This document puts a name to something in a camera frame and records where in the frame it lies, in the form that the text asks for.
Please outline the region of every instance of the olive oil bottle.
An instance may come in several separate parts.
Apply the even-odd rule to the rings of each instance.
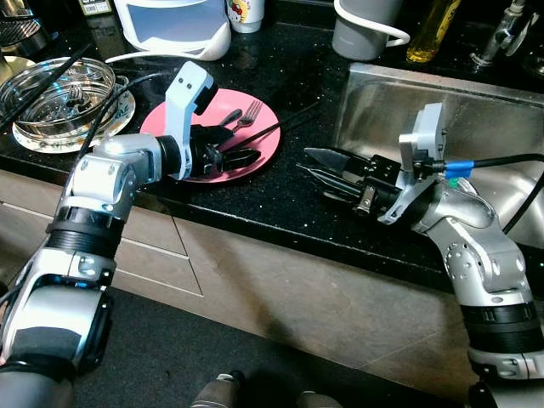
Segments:
[[[434,58],[450,27],[461,0],[434,0],[427,18],[411,40],[406,58],[412,62],[429,62]]]

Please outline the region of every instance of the faucet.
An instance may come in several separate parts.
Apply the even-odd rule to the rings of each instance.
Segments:
[[[533,13],[518,35],[514,34],[513,28],[523,16],[524,6],[525,0],[513,0],[510,7],[504,10],[502,20],[487,42],[484,52],[481,55],[477,55],[476,53],[470,54],[476,64],[480,66],[493,65],[493,59],[501,48],[506,50],[505,54],[508,57],[518,50],[527,36],[527,31],[540,17],[538,13]]]

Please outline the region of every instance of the chopstick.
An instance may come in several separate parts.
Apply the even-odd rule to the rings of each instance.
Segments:
[[[4,129],[4,127],[17,119],[17,117],[19,117],[21,113],[23,113],[30,105],[32,105],[32,103],[36,99],[38,99],[38,97],[43,94],[43,92],[47,88],[49,88],[53,82],[59,79],[60,76],[64,74],[66,70],[74,64],[74,62],[79,60],[90,46],[91,43],[88,43],[87,45],[79,48],[69,59],[66,60],[63,65],[55,69],[47,78],[43,79],[40,85],[32,92],[30,92],[29,95],[20,103],[20,105],[16,109],[12,110],[10,113],[8,113],[7,116],[3,118],[3,121],[0,123],[0,130]]]
[[[220,150],[220,151],[221,151],[221,153],[225,153],[227,151],[240,149],[242,146],[245,146],[245,145],[251,143],[253,140],[258,139],[261,136],[264,136],[265,134],[272,132],[274,129],[279,128],[281,125],[285,125],[286,123],[292,121],[296,117],[302,115],[304,112],[307,112],[310,109],[316,107],[319,103],[320,103],[320,101],[318,100],[317,102],[314,102],[312,105],[306,106],[304,109],[299,110],[297,113],[293,113],[285,121],[277,122],[274,125],[268,126],[266,129],[261,130],[259,133],[255,133],[253,136],[250,136],[249,138],[244,139],[241,142],[238,142],[237,144],[233,144],[228,149]]]

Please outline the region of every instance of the black cable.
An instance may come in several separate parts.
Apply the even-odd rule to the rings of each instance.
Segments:
[[[130,88],[134,87],[135,85],[138,85],[139,83],[143,81],[147,81],[149,79],[155,78],[155,77],[161,77],[164,75],[172,75],[172,72],[154,72],[149,75],[141,76],[140,78],[134,79],[133,81],[129,82],[127,85],[121,87],[118,91],[113,93],[102,105],[102,108],[100,109],[100,112],[94,119],[93,125],[88,130],[87,137],[83,141],[82,147],[79,150],[79,153],[76,157],[75,165],[82,159],[83,156],[85,156],[88,152],[88,148],[91,145],[91,142],[93,141],[94,135],[99,129],[100,123],[102,122],[102,119],[104,118],[104,115],[106,112],[111,108],[111,106],[116,102],[117,99],[121,95],[123,95],[126,91],[128,91]]]
[[[250,144],[253,140],[256,140],[256,139],[258,139],[258,138],[260,138],[262,136],[265,136],[266,134],[268,134],[268,133],[272,132],[273,130],[279,128],[280,126],[285,125],[286,123],[288,123],[288,122],[292,121],[293,119],[299,117],[304,112],[309,111],[311,109],[314,109],[319,104],[320,104],[320,101],[318,100],[317,102],[314,102],[312,105],[306,106],[304,109],[299,110],[297,113],[293,113],[286,120],[281,121],[281,122],[277,122],[274,125],[268,126],[266,129],[261,130],[260,132],[254,134],[253,136],[250,136],[247,139],[243,139],[241,142],[238,142],[237,144],[234,144],[234,145],[230,146],[228,149],[221,150],[221,153],[226,153],[226,152],[229,152],[229,151],[238,150],[241,147]]]
[[[19,293],[21,287],[23,287],[22,283],[20,283],[17,286],[12,287],[7,292],[5,292],[0,297],[0,306],[2,306],[4,302],[8,302],[13,296],[17,295],[17,293]],[[6,309],[6,311],[5,311],[4,315],[3,315],[3,318],[2,318],[2,326],[1,326],[2,327],[2,332],[3,332],[5,320],[8,318],[8,315],[9,315],[9,313],[8,313],[8,310]]]
[[[538,153],[527,153],[524,155],[513,155],[513,156],[504,156],[504,157],[496,157],[493,159],[484,159],[484,160],[475,160],[474,168],[476,167],[493,167],[493,166],[504,166],[505,164],[514,164],[514,163],[520,163],[520,162],[543,162],[544,163],[544,155],[538,154]],[[538,196],[538,193],[542,188],[544,187],[544,172],[538,179],[538,181],[535,184],[535,187],[533,187],[533,190],[527,195],[527,198],[523,202],[523,204],[518,208],[518,211],[513,215],[512,218],[510,218],[510,221],[508,221],[508,224],[502,229],[502,231],[507,234],[510,232],[510,230],[513,228],[513,226],[523,217],[529,206],[533,203],[536,196]]]
[[[474,160],[474,167],[504,166],[520,162],[544,162],[544,155],[538,153],[527,153],[524,155],[513,155],[496,157],[493,159]]]

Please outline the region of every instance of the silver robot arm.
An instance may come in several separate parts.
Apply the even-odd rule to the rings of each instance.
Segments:
[[[48,237],[25,267],[9,305],[2,327],[6,364],[0,367],[0,407],[71,406],[77,374],[102,360],[111,326],[105,289],[116,270],[114,257],[134,194],[166,174],[189,177],[190,118],[204,111],[212,85],[206,71],[186,63],[167,91],[169,136],[116,136],[78,162]]]
[[[489,203],[425,167],[442,161],[441,108],[426,105],[412,133],[399,136],[401,163],[308,148],[319,165],[299,166],[325,196],[383,224],[408,224],[439,248],[470,339],[468,358],[481,378],[469,390],[472,407],[543,407],[544,337],[523,254]]]

